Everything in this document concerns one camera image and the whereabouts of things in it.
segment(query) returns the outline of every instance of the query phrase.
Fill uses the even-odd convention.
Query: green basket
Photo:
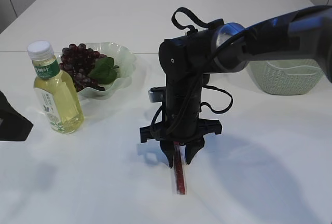
[[[275,95],[308,93],[323,76],[314,60],[254,61],[249,67],[259,86]]]

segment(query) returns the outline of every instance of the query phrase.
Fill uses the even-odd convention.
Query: red stick
[[[175,147],[174,173],[175,173],[176,191],[177,191],[177,194],[186,194],[185,180],[183,178],[180,147],[178,144],[174,144],[174,147]]]

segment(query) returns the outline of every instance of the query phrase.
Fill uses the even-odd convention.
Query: black cable
[[[202,106],[207,106],[214,114],[224,114],[225,112],[229,111],[229,109],[233,105],[233,96],[229,92],[227,92],[224,89],[220,89],[220,88],[217,88],[217,87],[214,87],[214,86],[209,86],[209,85],[205,85],[203,87],[206,88],[206,89],[215,90],[215,91],[218,91],[218,92],[221,92],[221,93],[224,93],[224,94],[228,95],[230,97],[230,103],[225,109],[219,110],[219,111],[213,109],[212,106],[208,102],[202,102],[201,107]]]
[[[178,13],[178,12],[182,12],[184,13],[185,15],[187,15],[188,18],[191,19],[191,21],[193,21],[195,24],[197,24],[198,26],[202,27],[202,28],[208,28],[209,25],[207,23],[204,23],[203,21],[201,21],[191,10],[185,8],[185,7],[180,7],[179,9],[177,9],[175,11],[175,13],[172,15],[172,23],[174,24],[175,27],[177,27],[179,30],[184,30],[186,28],[189,28],[191,31],[194,31],[195,30],[195,27],[193,25],[186,25],[186,26],[183,26],[181,24],[179,24],[179,22],[177,21],[175,15]]]
[[[156,138],[156,128],[155,128],[155,123],[156,123],[156,120],[160,114],[160,112],[162,111],[162,105],[158,108],[158,110],[156,111],[154,117],[152,118],[152,121],[151,121],[151,125],[150,125],[150,133],[152,135],[152,137]]]
[[[186,97],[182,103],[182,106],[180,108],[180,111],[178,115],[175,117],[174,122],[170,125],[170,127],[167,128],[166,130],[166,135],[170,134],[171,132],[174,131],[174,129],[179,125],[180,121],[183,118],[183,115],[188,107],[188,103],[190,100],[190,97],[197,86],[197,83],[199,81],[199,78],[204,74],[205,69],[209,66],[209,64],[213,61],[213,59],[226,47],[231,45],[233,42],[237,41],[239,38],[241,38],[244,35],[244,31],[237,33],[236,35],[232,36],[228,40],[226,40],[224,43],[222,43],[213,53],[211,53],[205,62],[205,64],[201,67],[201,69],[198,71],[196,74],[195,78],[193,79],[192,84],[189,87],[189,90],[186,94]]]

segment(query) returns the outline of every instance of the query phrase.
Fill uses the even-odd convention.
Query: black object
[[[198,31],[193,25],[180,25],[175,15],[186,14],[194,23],[206,28]],[[211,73],[235,73],[249,61],[314,59],[332,82],[332,6],[314,6],[275,17],[251,27],[237,23],[224,24],[222,19],[204,23],[190,10],[179,8],[172,16],[173,24],[185,36],[166,39],[159,47],[159,61],[166,73],[166,87],[152,88],[152,102],[162,102],[152,123],[141,128],[141,143],[160,141],[161,150],[173,165],[174,143],[186,145],[186,161],[204,146],[203,135],[220,134],[218,120],[199,119],[201,91]],[[228,92],[207,86],[207,88]],[[155,123],[158,114],[162,121]]]
[[[0,141],[25,141],[33,124],[15,111],[0,91]]]

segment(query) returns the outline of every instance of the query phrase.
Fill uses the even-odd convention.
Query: bottle label
[[[58,132],[64,132],[64,127],[56,103],[54,102],[53,95],[40,88],[35,88],[35,91],[51,127]]]
[[[58,62],[55,60],[53,63],[46,65],[46,66],[34,66],[37,76],[42,79],[48,79],[60,72],[60,67]]]

